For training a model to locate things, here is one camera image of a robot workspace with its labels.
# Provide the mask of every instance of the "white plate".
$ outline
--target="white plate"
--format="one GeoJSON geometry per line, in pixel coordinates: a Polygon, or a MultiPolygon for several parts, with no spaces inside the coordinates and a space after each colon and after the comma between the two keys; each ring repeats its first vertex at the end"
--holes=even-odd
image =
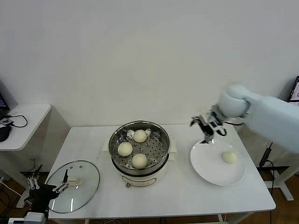
{"type": "Polygon", "coordinates": [[[191,163],[196,172],[210,183],[230,186],[243,179],[246,173],[242,155],[229,143],[214,140],[214,144],[197,142],[191,150],[191,163]],[[228,164],[222,160],[223,152],[237,153],[237,163],[228,164]]]}

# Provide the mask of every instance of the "white robotic arm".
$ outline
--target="white robotic arm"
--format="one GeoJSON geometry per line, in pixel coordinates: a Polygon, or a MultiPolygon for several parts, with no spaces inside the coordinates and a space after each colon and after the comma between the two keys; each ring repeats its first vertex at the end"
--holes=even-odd
{"type": "Polygon", "coordinates": [[[209,124],[216,130],[222,122],[236,117],[244,118],[251,131],[299,153],[299,107],[233,84],[221,93],[218,104],[208,114],[197,118],[200,118],[200,123],[209,124]]]}

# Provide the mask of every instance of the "white wall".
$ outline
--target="white wall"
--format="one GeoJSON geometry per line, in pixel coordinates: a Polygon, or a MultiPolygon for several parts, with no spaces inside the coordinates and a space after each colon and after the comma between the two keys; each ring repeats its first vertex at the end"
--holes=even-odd
{"type": "Polygon", "coordinates": [[[280,95],[299,74],[298,11],[297,0],[2,0],[0,79],[70,126],[188,123],[231,81],[280,95]]]}

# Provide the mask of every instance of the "cable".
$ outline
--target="cable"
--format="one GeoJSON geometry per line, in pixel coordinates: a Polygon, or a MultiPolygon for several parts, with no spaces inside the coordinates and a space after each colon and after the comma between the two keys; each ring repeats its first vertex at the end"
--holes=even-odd
{"type": "Polygon", "coordinates": [[[20,194],[19,194],[18,192],[16,192],[14,189],[11,189],[9,186],[7,186],[7,185],[6,185],[5,183],[3,183],[2,181],[0,181],[0,183],[2,183],[5,187],[7,187],[8,189],[10,189],[10,190],[13,191],[14,193],[16,193],[18,196],[20,196],[20,197],[26,199],[25,197],[23,197],[22,195],[20,195],[20,194]]]}
{"type": "Polygon", "coordinates": [[[10,119],[8,120],[8,122],[6,121],[5,123],[2,123],[2,124],[5,125],[5,126],[13,126],[13,127],[26,127],[27,126],[28,121],[23,115],[14,115],[14,116],[12,116],[12,115],[8,114],[8,115],[5,115],[5,116],[2,116],[2,118],[7,118],[7,119],[8,118],[15,118],[15,117],[23,117],[26,121],[26,124],[24,124],[23,126],[17,126],[17,125],[14,125],[14,122],[10,119]]]}
{"type": "Polygon", "coordinates": [[[230,122],[225,122],[225,124],[233,125],[233,126],[241,126],[241,125],[243,125],[244,123],[234,124],[234,123],[230,123],[230,122]]]}
{"type": "Polygon", "coordinates": [[[9,116],[10,116],[11,118],[15,118],[15,117],[23,117],[23,118],[25,119],[25,121],[26,121],[26,124],[23,125],[23,126],[16,126],[16,125],[14,125],[14,124],[11,124],[11,126],[14,126],[14,127],[26,127],[27,124],[28,124],[27,119],[26,119],[23,115],[15,115],[15,116],[11,116],[11,115],[9,114],[9,116]]]}
{"type": "MultiPolygon", "coordinates": [[[[267,162],[270,162],[273,167],[273,179],[272,179],[272,187],[271,187],[271,196],[272,196],[273,188],[274,188],[274,180],[275,180],[275,176],[274,176],[275,169],[274,169],[273,162],[271,162],[270,160],[267,160],[267,162]]],[[[270,224],[272,224],[272,211],[270,211],[270,224]]]]}
{"type": "Polygon", "coordinates": [[[9,207],[10,209],[23,209],[23,208],[15,208],[15,207],[12,207],[10,206],[10,197],[9,195],[2,189],[0,189],[0,191],[2,191],[4,194],[6,194],[6,196],[8,197],[8,204],[6,204],[1,198],[0,198],[0,201],[5,204],[7,207],[9,207]]]}
{"type": "Polygon", "coordinates": [[[26,173],[28,173],[28,172],[30,172],[31,170],[33,170],[35,167],[36,167],[36,159],[33,158],[33,167],[32,167],[30,170],[26,171],[25,173],[24,173],[24,172],[21,172],[21,174],[25,175],[26,173]]]}
{"type": "MultiPolygon", "coordinates": [[[[1,191],[3,191],[6,195],[7,195],[7,197],[8,197],[8,204],[10,204],[10,197],[9,197],[9,195],[4,191],[4,190],[2,190],[1,189],[1,191]]],[[[8,205],[6,205],[6,208],[4,209],[4,211],[0,214],[0,217],[6,212],[8,210],[8,205]]]]}

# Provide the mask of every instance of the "wooden floor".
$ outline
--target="wooden floor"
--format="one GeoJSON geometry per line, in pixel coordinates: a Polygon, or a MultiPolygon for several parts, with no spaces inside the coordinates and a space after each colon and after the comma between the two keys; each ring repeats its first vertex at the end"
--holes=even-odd
{"type": "MultiPolygon", "coordinates": [[[[269,172],[263,171],[262,177],[264,180],[271,180],[271,175],[269,172]]],[[[40,181],[43,182],[45,180],[45,176],[40,178],[40,181]]],[[[7,185],[17,192],[22,193],[24,188],[16,183],[14,180],[7,182],[7,185]]],[[[286,201],[283,194],[279,189],[273,190],[273,198],[276,203],[276,209],[272,212],[272,223],[273,224],[299,224],[299,176],[294,175],[290,178],[286,185],[291,191],[294,201],[286,201]]],[[[0,189],[7,192],[10,197],[10,203],[14,203],[12,206],[15,207],[18,196],[5,188],[3,185],[0,186],[0,189]]],[[[8,203],[8,198],[0,191],[0,198],[8,203]]],[[[6,206],[0,202],[0,213],[2,213],[6,209],[6,206]]],[[[0,223],[7,223],[8,217],[23,217],[29,207],[23,209],[9,209],[4,214],[1,214],[0,223]]],[[[226,220],[230,220],[232,215],[228,214],[226,216],[226,220]]],[[[103,224],[105,220],[91,220],[90,224],[103,224]]],[[[202,222],[218,222],[217,216],[193,216],[193,217],[166,217],[163,218],[132,218],[130,221],[128,219],[119,219],[122,224],[183,224],[183,223],[202,223],[202,222]]],[[[78,224],[84,224],[84,220],[77,220],[78,224]]],[[[121,224],[117,220],[115,223],[110,222],[110,224],[121,224]]],[[[269,224],[270,223],[270,212],[258,212],[249,216],[240,222],[240,224],[269,224]]],[[[47,224],[56,224],[55,222],[48,220],[47,224]]]]}

